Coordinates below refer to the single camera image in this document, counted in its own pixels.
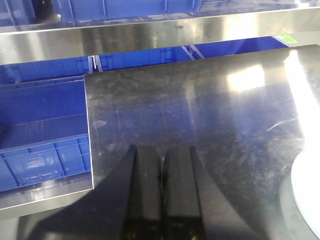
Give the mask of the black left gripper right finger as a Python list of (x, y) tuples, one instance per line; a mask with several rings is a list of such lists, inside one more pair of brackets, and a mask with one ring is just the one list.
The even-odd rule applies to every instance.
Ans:
[(189, 147), (173, 146), (167, 150), (162, 189), (164, 238), (204, 240), (206, 234)]

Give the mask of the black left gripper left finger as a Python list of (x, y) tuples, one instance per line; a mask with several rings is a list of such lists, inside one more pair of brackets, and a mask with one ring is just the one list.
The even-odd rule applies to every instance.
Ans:
[(159, 240), (162, 236), (161, 159), (153, 146), (137, 145), (123, 240)]

